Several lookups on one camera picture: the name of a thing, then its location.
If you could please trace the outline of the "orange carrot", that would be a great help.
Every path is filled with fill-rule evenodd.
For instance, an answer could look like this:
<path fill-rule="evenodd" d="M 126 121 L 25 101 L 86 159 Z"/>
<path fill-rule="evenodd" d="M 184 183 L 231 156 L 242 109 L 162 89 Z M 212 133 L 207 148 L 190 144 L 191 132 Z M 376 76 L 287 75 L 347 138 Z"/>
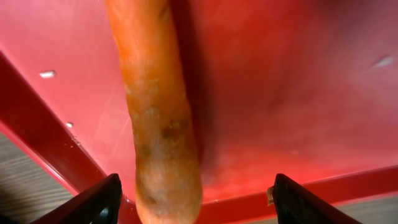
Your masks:
<path fill-rule="evenodd" d="M 131 117 L 143 223 L 194 223 L 203 190 L 192 115 L 168 1 L 108 0 Z"/>

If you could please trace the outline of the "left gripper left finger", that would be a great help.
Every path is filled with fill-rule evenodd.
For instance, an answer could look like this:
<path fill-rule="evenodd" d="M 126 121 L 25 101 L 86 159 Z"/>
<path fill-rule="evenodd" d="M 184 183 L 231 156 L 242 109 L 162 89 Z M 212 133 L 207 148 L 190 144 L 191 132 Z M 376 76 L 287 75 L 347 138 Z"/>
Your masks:
<path fill-rule="evenodd" d="M 117 224 L 121 199 L 121 181 L 111 174 L 32 224 Z"/>

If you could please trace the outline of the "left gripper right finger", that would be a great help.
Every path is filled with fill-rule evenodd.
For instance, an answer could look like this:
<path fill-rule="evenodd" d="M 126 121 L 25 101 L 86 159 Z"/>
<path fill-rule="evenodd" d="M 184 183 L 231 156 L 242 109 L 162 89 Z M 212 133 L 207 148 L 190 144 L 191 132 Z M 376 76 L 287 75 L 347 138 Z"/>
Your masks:
<path fill-rule="evenodd" d="M 284 174 L 267 189 L 267 203 L 275 206 L 279 224 L 361 224 Z"/>

